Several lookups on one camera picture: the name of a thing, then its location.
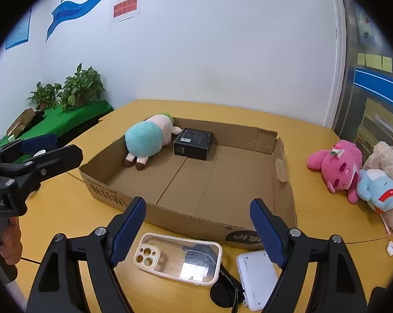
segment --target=clear phone case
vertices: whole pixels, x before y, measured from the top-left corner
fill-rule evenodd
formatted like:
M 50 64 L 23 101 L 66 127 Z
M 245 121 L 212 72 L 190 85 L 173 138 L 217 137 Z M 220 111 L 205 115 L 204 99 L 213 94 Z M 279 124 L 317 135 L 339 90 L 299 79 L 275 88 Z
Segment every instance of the clear phone case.
M 222 247 L 216 242 L 146 233 L 134 256 L 134 264 L 147 272 L 198 285 L 218 280 Z

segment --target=blue gripper pad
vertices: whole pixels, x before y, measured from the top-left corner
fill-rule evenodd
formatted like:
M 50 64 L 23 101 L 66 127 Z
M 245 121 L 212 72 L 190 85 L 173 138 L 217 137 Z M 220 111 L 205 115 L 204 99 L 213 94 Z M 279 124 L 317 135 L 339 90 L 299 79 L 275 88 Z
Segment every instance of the blue gripper pad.
M 37 153 L 42 149 L 55 148 L 57 145 L 57 136 L 55 134 L 46 134 L 36 138 L 22 140 L 20 152 L 23 154 Z
M 283 254 L 282 240 L 273 228 L 260 202 L 262 202 L 263 206 L 266 206 L 261 199 L 254 199 L 250 203 L 251 221 L 262 241 L 270 261 L 277 264 L 280 268 L 283 268 L 287 263 L 287 259 Z
M 112 238 L 110 245 L 112 253 L 108 261 L 112 267 L 124 261 L 127 256 L 141 224 L 146 217 L 146 202 L 143 198 L 135 197 L 124 213 L 117 216 L 120 216 L 124 220 L 120 223 L 118 231 Z

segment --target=beige plush toy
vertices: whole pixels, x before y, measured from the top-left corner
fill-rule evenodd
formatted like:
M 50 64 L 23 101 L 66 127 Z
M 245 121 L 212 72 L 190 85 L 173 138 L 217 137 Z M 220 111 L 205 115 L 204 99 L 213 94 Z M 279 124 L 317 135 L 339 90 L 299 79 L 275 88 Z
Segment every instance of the beige plush toy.
M 381 169 L 393 180 L 393 147 L 379 141 L 367 158 L 363 169 Z

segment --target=pink plush toy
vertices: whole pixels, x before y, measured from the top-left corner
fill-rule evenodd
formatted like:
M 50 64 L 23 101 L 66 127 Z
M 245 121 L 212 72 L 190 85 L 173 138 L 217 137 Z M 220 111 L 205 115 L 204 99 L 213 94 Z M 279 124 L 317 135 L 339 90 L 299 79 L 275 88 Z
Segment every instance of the pink plush toy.
M 325 149 L 312 154 L 306 164 L 310 169 L 321 170 L 331 193 L 345 189 L 349 202 L 355 204 L 359 200 L 356 185 L 360 181 L 362 152 L 354 143 L 341 140 L 332 150 Z

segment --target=potted plant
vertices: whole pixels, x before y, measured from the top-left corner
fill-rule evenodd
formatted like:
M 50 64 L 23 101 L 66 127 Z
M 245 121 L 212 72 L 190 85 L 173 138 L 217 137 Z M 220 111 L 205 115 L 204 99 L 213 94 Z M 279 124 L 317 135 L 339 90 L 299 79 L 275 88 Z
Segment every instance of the potted plant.
M 92 66 L 82 69 L 82 63 L 76 69 L 75 76 L 68 76 L 63 89 L 57 94 L 60 97 L 62 110 L 69 111 L 87 105 L 92 100 L 100 100 L 104 91 L 101 75 Z
M 33 94 L 27 100 L 34 101 L 37 104 L 36 109 L 40 109 L 41 111 L 48 108 L 56 108 L 57 100 L 56 93 L 62 88 L 60 83 L 55 83 L 52 86 L 50 83 L 45 85 L 44 87 L 41 85 L 41 81 L 37 83 L 37 90 L 35 92 L 30 92 Z

